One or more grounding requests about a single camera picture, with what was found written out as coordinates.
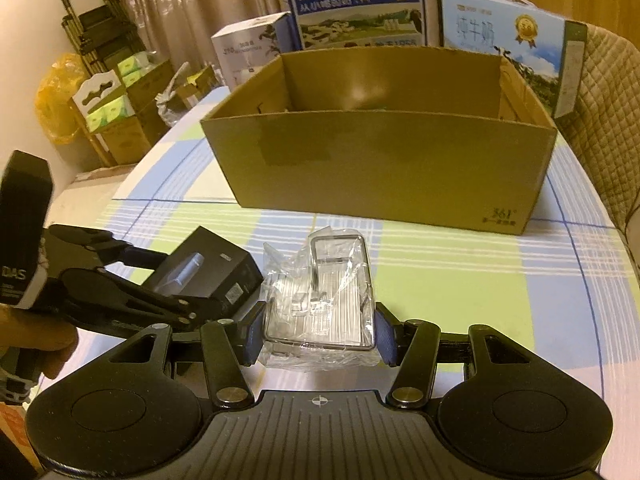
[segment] plastic wrap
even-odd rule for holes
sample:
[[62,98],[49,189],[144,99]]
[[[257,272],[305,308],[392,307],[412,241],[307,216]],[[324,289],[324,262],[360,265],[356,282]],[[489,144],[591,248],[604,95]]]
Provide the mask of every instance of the plastic wrap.
[[264,272],[265,366],[331,370],[379,362],[369,257],[359,232],[321,229],[290,258],[265,244]]
[[40,126],[55,144],[69,144],[80,131],[69,99],[89,79],[78,54],[63,54],[40,82],[34,107]]
[[158,115],[169,128],[173,128],[188,112],[175,92],[175,88],[186,83],[187,76],[190,73],[191,65],[188,61],[185,61],[164,89],[164,92],[156,96]]

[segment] label sticker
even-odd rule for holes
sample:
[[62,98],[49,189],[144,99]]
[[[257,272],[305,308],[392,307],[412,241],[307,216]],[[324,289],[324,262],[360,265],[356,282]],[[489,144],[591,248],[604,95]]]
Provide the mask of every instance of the label sticker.
[[244,291],[242,290],[242,287],[238,283],[236,283],[229,289],[228,293],[225,294],[225,298],[228,299],[229,303],[234,304],[240,299],[240,296],[242,296],[243,292]]

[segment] person's hand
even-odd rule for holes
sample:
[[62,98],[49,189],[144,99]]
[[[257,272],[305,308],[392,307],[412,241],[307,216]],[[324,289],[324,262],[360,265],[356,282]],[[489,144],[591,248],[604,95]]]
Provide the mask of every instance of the person's hand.
[[55,379],[78,346],[75,326],[43,314],[0,305],[0,347],[44,350],[42,372]]

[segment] screw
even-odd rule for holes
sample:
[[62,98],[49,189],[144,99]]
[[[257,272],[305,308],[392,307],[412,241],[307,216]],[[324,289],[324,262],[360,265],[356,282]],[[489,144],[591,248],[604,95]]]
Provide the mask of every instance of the screw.
[[249,396],[249,393],[244,388],[238,388],[236,386],[230,386],[228,388],[222,388],[216,392],[216,397],[222,402],[229,402],[236,404],[242,402]]
[[404,386],[396,388],[391,396],[401,404],[412,404],[422,400],[424,394],[418,388]]

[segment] open cardboard box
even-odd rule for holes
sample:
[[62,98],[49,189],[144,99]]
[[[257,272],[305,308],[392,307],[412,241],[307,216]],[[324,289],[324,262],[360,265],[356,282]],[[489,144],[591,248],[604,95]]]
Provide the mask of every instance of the open cardboard box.
[[241,206],[505,234],[556,138],[507,59],[431,47],[283,54],[202,127]]

